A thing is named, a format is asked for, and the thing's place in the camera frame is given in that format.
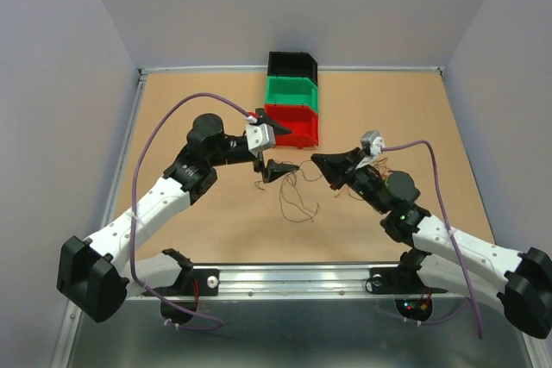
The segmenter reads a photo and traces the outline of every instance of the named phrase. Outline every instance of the gray wall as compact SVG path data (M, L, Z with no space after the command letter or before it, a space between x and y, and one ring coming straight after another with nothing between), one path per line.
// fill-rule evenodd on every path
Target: gray wall
M444 65L483 0L103 0L139 67L266 64L274 49L329 65Z
M445 84L497 241L552 254L552 0L486 0Z
M60 246L100 224L135 66L100 0L0 7L0 365L43 367Z

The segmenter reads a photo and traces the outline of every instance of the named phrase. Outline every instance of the plastic bin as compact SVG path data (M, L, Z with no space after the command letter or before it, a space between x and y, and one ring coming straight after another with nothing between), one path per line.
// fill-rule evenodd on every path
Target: plastic bin
M306 52L270 52L267 75L308 78L318 85L318 63Z
M276 145L308 148L318 145L318 115L306 105L266 104L265 111L292 133L276 135Z
M308 78L268 77L265 103L307 105L318 114L318 87Z

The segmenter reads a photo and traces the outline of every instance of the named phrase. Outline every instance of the white wall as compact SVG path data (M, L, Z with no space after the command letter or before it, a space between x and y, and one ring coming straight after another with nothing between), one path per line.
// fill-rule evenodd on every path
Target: white wall
M443 65L483 0L103 0L139 67L266 64L274 49L327 65Z
M135 66L100 0L0 7L0 365L42 367L60 247L100 224Z
M445 84L497 241L552 254L552 0L486 0Z

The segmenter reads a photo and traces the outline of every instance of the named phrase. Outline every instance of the wooden table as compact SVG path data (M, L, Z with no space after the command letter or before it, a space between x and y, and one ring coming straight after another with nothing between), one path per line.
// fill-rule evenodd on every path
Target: wooden table
M123 174L116 213L130 204L132 172L144 143L161 117L180 99L194 92L221 94L243 108L261 107L267 76L263 72L154 74L147 79L140 113ZM319 74L319 134L316 152L340 153L359 145L359 138L378 129L388 146L418 139L436 151L442 194L451 222L470 234L492 241L464 147L440 76L433 72L321 72ZM184 105L160 131L141 168L142 196L176 157L194 118L219 114L228 134L241 134L244 120L235 110L209 98ZM274 148L265 159L299 163L311 150ZM422 195L418 204L441 216L430 156L425 147L390 153L388 166L409 172ZM138 251L138 259L173 247L194 262L317 262L398 260L408 250L392 241L380 227L381 216L370 206L320 179L298 180L304 205L316 209L314 219L287 221L280 211L280 181L259 190L259 175L251 165L219 167L218 181L194 206L169 221ZM307 178L319 171L304 165ZM297 201L292 188L287 198ZM291 205L286 215L305 218Z

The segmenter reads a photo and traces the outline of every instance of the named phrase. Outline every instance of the screw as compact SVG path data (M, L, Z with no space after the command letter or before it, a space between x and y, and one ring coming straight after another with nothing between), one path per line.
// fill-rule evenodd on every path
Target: screw
M207 278L207 286L209 286L211 289L215 289L218 286L218 279L216 276L209 276Z
M381 275L379 273L376 273L375 275L373 275L371 278L370 278L370 282L376 286L376 287L379 287L383 284L383 277L381 277Z

